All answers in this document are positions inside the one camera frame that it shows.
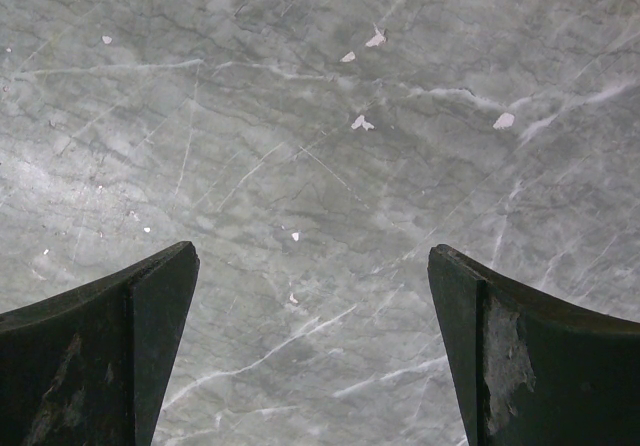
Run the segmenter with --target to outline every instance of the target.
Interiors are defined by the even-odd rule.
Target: small white speck
[[[366,119],[364,119],[364,114],[361,114],[360,116],[358,116],[356,120],[353,122],[353,124],[351,125],[351,129],[358,129],[359,127],[364,128],[365,131],[375,128],[373,124],[371,124]]]
[[[354,53],[353,51],[349,51],[347,54],[344,55],[344,57],[340,60],[340,62],[350,63],[354,59],[356,59],[356,53]]]
[[[511,113],[502,113],[498,120],[493,124],[493,129],[507,129],[513,126],[516,117]]]
[[[387,37],[384,35],[384,33],[380,31],[375,24],[373,25],[373,27],[376,31],[376,35],[369,41],[367,41],[367,43],[365,44],[367,48],[374,48],[387,42]]]

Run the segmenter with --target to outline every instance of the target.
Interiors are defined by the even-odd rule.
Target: marble floor
[[[0,310],[180,240],[154,444],[466,444],[447,243],[640,320],[640,0],[0,0]]]

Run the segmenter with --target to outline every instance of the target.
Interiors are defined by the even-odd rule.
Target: dark green object
[[[640,324],[446,245],[429,283],[469,446],[640,445]]]
[[[151,444],[198,267],[178,243],[0,315],[0,444]]]

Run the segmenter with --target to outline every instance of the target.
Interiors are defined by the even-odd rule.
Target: worn surface patch
[[[491,435],[509,423],[510,415],[518,415],[511,404],[511,395],[518,386],[525,384],[531,392],[535,386],[527,345],[518,337],[518,316],[491,298],[484,335],[484,380],[489,388],[491,412],[487,426]]]

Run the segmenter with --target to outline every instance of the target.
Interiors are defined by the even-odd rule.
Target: white debris
[[[498,120],[493,124],[493,129],[507,129],[513,126],[516,117],[511,113],[502,113]]]
[[[354,53],[353,51],[349,51],[347,54],[344,55],[344,57],[340,60],[340,62],[350,63],[354,59],[356,59],[356,53]]]
[[[365,44],[367,48],[374,48],[387,42],[387,37],[384,35],[384,33],[380,31],[375,24],[373,25],[373,27],[376,31],[376,35],[369,41],[367,41],[367,43]]]
[[[365,131],[375,128],[373,124],[371,124],[366,119],[364,119],[364,114],[361,114],[356,118],[356,120],[351,125],[351,129],[358,129],[361,126],[364,128]]]

